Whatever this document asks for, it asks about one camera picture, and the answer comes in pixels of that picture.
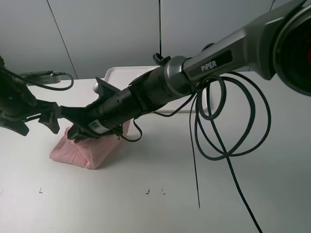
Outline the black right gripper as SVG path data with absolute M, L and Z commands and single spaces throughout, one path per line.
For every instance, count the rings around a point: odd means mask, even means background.
M 86 106 L 88 122 L 86 125 L 75 125 L 68 131 L 68 139 L 74 143 L 81 143 L 88 138 L 123 134 L 122 125 L 131 119 L 153 112 L 143 110 L 133 94 L 129 94 L 129 100 L 121 97 L 123 91 L 97 78 L 99 84 L 99 97 L 96 101 Z

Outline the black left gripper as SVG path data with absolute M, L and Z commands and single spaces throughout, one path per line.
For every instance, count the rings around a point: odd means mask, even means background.
M 55 102 L 38 100 L 24 84 L 0 83 L 0 126 L 26 136 L 26 122 L 38 119 L 54 134 L 60 130 Z M 59 107 L 59 117 L 75 125 L 86 125 L 88 118 L 85 107 Z

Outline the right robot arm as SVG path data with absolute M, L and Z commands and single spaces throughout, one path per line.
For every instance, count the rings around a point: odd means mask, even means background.
M 278 75 L 294 91 L 311 93 L 311 5 L 292 0 L 261 15 L 192 58 L 166 57 L 123 90 L 98 81 L 99 98 L 80 110 L 68 139 L 98 138 L 135 117 L 191 95 L 204 79 L 250 67 Z

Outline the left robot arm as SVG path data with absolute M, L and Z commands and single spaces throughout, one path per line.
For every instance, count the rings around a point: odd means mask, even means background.
M 71 83 L 67 87 L 46 86 L 37 81 L 41 77 L 68 76 Z M 53 91 L 66 91 L 73 87 L 74 78 L 65 72 L 51 70 L 17 75 L 5 67 L 4 59 L 0 59 L 0 126 L 26 136 L 29 128 L 26 122 L 38 119 L 54 134 L 60 130 L 58 119 L 65 118 L 73 123 L 68 135 L 69 139 L 91 137 L 82 119 L 84 108 L 58 106 L 56 102 L 38 100 L 28 89 L 27 84 Z

